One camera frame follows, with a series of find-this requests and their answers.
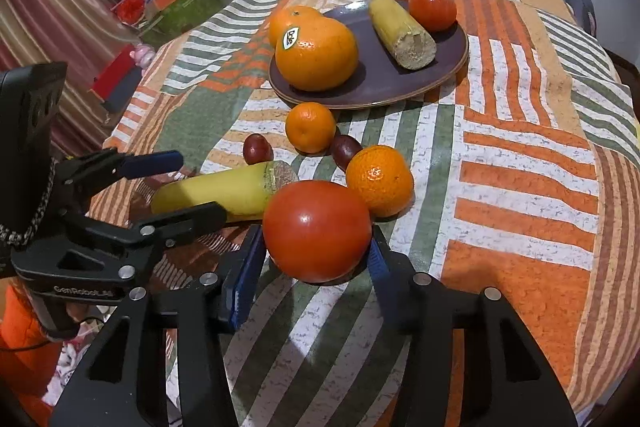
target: dole sticker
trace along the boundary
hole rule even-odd
[[[290,47],[292,47],[296,43],[296,41],[298,40],[299,31],[300,31],[300,28],[295,26],[293,28],[289,28],[284,33],[284,36],[282,38],[282,47],[284,49],[288,50]]]

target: red tomato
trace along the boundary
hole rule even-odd
[[[409,13],[428,32],[449,28],[458,15],[454,0],[409,0]]]
[[[350,188],[320,180],[276,192],[264,211],[262,231],[278,268],[310,283],[348,274],[371,242],[364,201]]]

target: striped curtain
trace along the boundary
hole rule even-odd
[[[54,150],[100,149],[118,121],[91,92],[94,78],[137,37],[111,14],[109,0],[0,0],[0,70],[61,60],[68,64]]]

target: orange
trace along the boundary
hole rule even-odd
[[[340,86],[358,66],[358,44],[350,29],[329,17],[306,17],[276,45],[276,65],[293,87],[322,91]]]
[[[414,197],[414,176],[402,155],[386,145],[357,153],[346,172],[347,187],[355,190],[376,217],[390,217]]]
[[[311,6],[287,6],[273,14],[269,21],[269,42],[273,48],[289,27],[300,22],[304,17],[321,17],[322,14]]]
[[[293,147],[315,154],[327,149],[334,139],[334,115],[318,102],[301,103],[287,115],[284,130]]]

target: tablecloth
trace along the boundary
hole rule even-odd
[[[242,165],[244,138],[260,132],[300,178],[344,184],[331,156],[299,155],[287,140],[289,107],[268,82],[266,28],[284,6],[324,12],[354,1],[234,0],[160,49],[106,145],[177,148],[188,167],[215,172]],[[562,0],[455,1],[468,68],[424,97],[337,113],[338,126],[364,146],[395,147],[411,166],[415,203],[380,223],[391,248],[450,287],[500,288],[579,411],[639,347],[630,93]],[[92,215],[126,224],[136,186],[108,188]],[[233,238],[207,241],[197,254],[167,251],[152,283],[184,285]],[[382,327],[366,271],[317,287],[267,263],[250,317],[223,347],[240,425],[348,427],[388,425],[408,346]],[[454,372],[453,393],[460,378]]]

